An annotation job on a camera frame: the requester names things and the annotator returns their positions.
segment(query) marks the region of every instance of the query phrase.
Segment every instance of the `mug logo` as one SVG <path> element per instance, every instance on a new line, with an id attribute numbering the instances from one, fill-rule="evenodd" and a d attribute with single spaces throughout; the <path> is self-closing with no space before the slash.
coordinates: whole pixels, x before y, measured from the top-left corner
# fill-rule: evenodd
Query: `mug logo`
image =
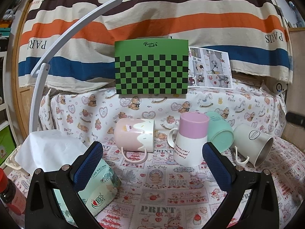
<path id="1" fill-rule="evenodd" d="M 249 133 L 249 140 L 254 140 L 254 139 L 256 139 L 259 135 L 260 135 L 260 131 L 252 130 L 252 131 Z"/>
<path id="2" fill-rule="evenodd" d="M 212 121 L 221 121 L 221 120 L 224 120 L 223 118 L 219 118 L 219 117 L 215 117 L 215 116 L 211 116 L 210 119 Z"/>
<path id="3" fill-rule="evenodd" d="M 144 42 L 143 45 L 148 46 L 148 47 L 155 47 L 155 46 L 158 46 L 158 42 L 154 42 L 154 43 Z"/>

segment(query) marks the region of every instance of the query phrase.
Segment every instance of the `blue stripe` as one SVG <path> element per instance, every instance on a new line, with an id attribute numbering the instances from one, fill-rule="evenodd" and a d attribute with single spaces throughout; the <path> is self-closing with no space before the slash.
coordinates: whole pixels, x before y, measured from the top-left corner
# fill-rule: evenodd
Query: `blue stripe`
<path id="1" fill-rule="evenodd" d="M 211 50 L 229 53 L 229 59 L 255 63 L 259 65 L 284 66 L 292 70 L 291 57 L 283 49 L 264 50 L 247 46 L 205 46 Z M 18 75 L 30 74 L 39 57 L 27 57 L 19 63 Z M 111 63 L 82 63 L 71 61 L 64 57 L 53 57 L 49 62 L 51 65 L 50 75 L 61 77 L 73 77 L 80 81 L 87 81 L 96 77 L 115 79 L 114 62 Z"/>
<path id="2" fill-rule="evenodd" d="M 18 76 L 30 74 L 39 57 L 27 57 L 19 63 Z M 61 77 L 73 77 L 80 81 L 87 81 L 96 77 L 115 79 L 114 62 L 111 63 L 82 63 L 71 61 L 63 57 L 53 57 L 49 74 Z"/>
<path id="3" fill-rule="evenodd" d="M 292 70 L 292 63 L 289 61 L 288 52 L 284 49 L 265 50 L 257 47 L 218 45 L 204 46 L 211 50 L 229 53 L 230 60 L 239 60 L 259 65 L 284 66 Z"/>

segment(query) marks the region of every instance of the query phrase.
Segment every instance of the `blue gripper pad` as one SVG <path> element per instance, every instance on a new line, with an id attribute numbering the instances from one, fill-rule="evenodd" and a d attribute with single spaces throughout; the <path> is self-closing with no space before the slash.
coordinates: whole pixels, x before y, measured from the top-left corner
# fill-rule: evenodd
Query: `blue gripper pad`
<path id="1" fill-rule="evenodd" d="M 231 174 L 228 172 L 227 168 L 222 163 L 222 160 L 224 160 L 222 158 L 226 157 L 222 156 L 211 142 L 203 145 L 202 156 L 209 169 L 211 170 L 212 175 L 216 179 L 216 182 L 220 189 L 222 191 L 229 192 L 232 188 L 233 180 Z"/>
<path id="2" fill-rule="evenodd" d="M 97 165 L 103 156 L 103 145 L 100 142 L 95 142 L 96 145 L 89 153 L 88 157 L 83 161 L 81 166 L 78 168 L 73 176 L 73 188 L 76 192 L 84 190 L 90 177 L 95 171 Z"/>

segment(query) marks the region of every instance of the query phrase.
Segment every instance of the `orange stripe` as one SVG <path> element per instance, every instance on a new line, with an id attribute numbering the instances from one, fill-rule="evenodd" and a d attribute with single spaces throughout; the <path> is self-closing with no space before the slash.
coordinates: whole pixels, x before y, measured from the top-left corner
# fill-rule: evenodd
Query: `orange stripe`
<path id="1" fill-rule="evenodd" d="M 56 19 L 48 24 L 35 23 L 31 31 L 22 34 L 21 45 L 27 44 L 31 38 L 43 39 L 53 35 L 61 35 L 76 21 L 77 20 L 66 22 L 64 20 Z M 285 30 L 282 27 L 280 20 L 275 15 L 270 15 L 267 19 L 263 20 L 255 15 L 247 13 L 201 13 L 184 15 L 178 18 L 150 19 L 124 25 L 112 30 L 107 30 L 102 23 L 91 22 L 72 38 L 83 38 L 92 42 L 114 45 L 114 42 L 119 40 L 164 36 L 171 33 L 179 33 L 200 28 L 228 27 L 254 28 L 264 33 L 271 33 L 273 30 L 277 29 L 285 34 Z"/>

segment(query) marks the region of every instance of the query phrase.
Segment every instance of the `pink cup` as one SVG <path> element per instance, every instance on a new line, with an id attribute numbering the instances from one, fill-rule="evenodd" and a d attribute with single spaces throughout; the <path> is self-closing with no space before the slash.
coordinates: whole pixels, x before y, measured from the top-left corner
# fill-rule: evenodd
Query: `pink cup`
<path id="1" fill-rule="evenodd" d="M 147 159 L 147 152 L 153 152 L 154 120 L 122 118 L 116 123 L 114 141 L 121 149 L 124 159 L 132 164 L 143 163 Z M 140 160 L 130 160 L 124 151 L 144 151 Z"/>
<path id="2" fill-rule="evenodd" d="M 179 129 L 173 128 L 167 136 L 168 144 L 174 148 L 174 160 L 186 167 L 203 162 L 202 147 L 207 142 L 209 117 L 203 113 L 186 112 L 180 115 Z M 173 133 L 178 131 L 176 141 Z"/>

